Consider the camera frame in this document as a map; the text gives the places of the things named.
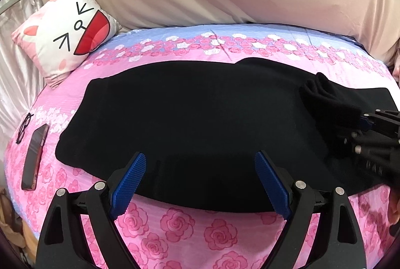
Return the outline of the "person's right hand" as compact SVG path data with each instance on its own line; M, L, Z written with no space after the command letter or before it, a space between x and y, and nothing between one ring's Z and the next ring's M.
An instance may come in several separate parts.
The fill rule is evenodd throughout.
M388 210L387 210L387 219L389 223L389 233L392 237L396 235L396 232L399 230L397 228L397 223L399 222L399 187L391 188L388 196Z

